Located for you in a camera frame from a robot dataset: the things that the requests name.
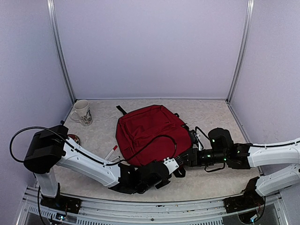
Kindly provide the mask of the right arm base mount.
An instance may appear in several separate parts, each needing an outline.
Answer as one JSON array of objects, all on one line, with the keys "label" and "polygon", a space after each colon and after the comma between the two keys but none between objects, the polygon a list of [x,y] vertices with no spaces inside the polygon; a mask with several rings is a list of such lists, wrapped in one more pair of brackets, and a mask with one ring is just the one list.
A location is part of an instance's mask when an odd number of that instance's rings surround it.
[{"label": "right arm base mount", "polygon": [[248,210],[258,206],[262,206],[265,203],[264,197],[250,197],[250,196],[236,196],[228,197],[223,200],[226,213],[233,213],[243,210]]}]

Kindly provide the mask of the red backpack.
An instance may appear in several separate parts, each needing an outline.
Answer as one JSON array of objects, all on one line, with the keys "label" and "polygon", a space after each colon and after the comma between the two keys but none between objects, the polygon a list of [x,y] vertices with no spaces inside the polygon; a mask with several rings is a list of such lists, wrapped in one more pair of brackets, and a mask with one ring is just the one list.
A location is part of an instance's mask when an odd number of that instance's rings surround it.
[{"label": "red backpack", "polygon": [[188,126],[163,105],[123,113],[115,137],[125,161],[137,167],[175,158],[192,147]]}]

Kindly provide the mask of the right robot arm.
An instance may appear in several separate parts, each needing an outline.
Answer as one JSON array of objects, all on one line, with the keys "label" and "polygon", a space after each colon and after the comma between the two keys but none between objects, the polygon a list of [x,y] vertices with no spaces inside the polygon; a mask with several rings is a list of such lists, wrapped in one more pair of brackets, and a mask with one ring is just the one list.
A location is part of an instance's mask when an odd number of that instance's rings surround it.
[{"label": "right robot arm", "polygon": [[180,155],[189,167],[224,164],[232,169],[247,170],[263,165],[288,164],[272,174],[256,177],[248,182],[248,190],[240,197],[240,204],[250,208],[259,196],[267,196],[300,181],[300,140],[273,144],[234,143],[227,129],[215,128],[208,133],[211,148],[190,148]]}]

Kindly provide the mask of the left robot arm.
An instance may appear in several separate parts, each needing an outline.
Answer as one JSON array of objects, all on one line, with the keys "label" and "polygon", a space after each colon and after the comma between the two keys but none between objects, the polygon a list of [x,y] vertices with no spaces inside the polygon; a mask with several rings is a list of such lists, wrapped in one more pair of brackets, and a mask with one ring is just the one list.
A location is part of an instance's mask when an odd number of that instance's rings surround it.
[{"label": "left robot arm", "polygon": [[174,158],[154,161],[135,168],[122,160],[111,162],[87,151],[68,136],[63,125],[52,128],[36,127],[24,159],[12,158],[35,174],[40,192],[53,207],[62,208],[66,199],[60,194],[54,166],[65,167],[83,174],[104,187],[124,194],[143,194],[151,187],[157,189],[169,184],[178,168]]}]

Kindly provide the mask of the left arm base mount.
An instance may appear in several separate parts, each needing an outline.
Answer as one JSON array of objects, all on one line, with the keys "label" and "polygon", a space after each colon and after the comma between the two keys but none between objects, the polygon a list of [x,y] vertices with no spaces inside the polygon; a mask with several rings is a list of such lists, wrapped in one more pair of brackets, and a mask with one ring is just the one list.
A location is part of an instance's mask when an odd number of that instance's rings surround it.
[{"label": "left arm base mount", "polygon": [[43,197],[41,200],[42,206],[74,214],[79,213],[81,203],[81,199],[68,196],[59,196],[58,198]]}]

